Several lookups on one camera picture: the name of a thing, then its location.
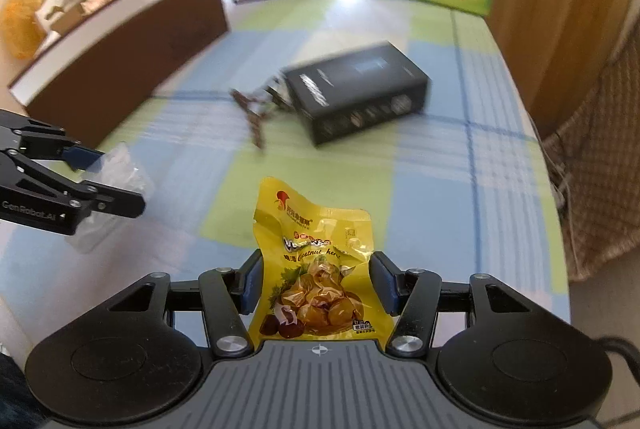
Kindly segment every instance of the metal screw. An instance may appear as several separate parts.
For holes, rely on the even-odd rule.
[[[413,353],[422,347],[422,340],[413,335],[400,335],[391,341],[391,345],[400,353]]]
[[[238,337],[237,335],[227,335],[226,337],[220,337],[216,341],[216,346],[220,351],[225,353],[237,353],[246,348],[249,343],[244,337]]]

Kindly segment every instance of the transparent plastic wrapper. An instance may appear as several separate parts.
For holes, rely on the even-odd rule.
[[[262,295],[249,327],[262,339],[378,339],[393,330],[369,277],[371,218],[364,210],[314,205],[265,178],[254,216]]]
[[[125,143],[116,145],[114,149],[102,155],[82,174],[82,179],[139,192],[145,201],[154,192],[153,182],[133,160]],[[66,240],[78,252],[89,253],[126,221],[134,220],[94,211],[80,222],[76,233]]]

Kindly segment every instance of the red logo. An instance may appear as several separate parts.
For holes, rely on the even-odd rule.
[[[287,200],[289,196],[284,190],[279,190],[276,194],[276,202],[278,202],[278,210],[286,210],[287,208]]]

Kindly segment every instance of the yellow snack package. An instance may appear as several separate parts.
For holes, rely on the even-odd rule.
[[[364,210],[314,205],[276,178],[260,185],[254,235],[262,295],[249,334],[263,339],[378,339],[394,324],[369,278],[371,218]]]

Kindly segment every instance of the floor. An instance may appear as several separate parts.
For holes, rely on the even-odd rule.
[[[591,337],[618,335],[640,347],[640,250],[605,265],[592,279],[570,286],[572,324]],[[613,357],[613,383],[598,420],[640,409],[640,388],[622,358]],[[619,425],[640,429],[640,418]]]

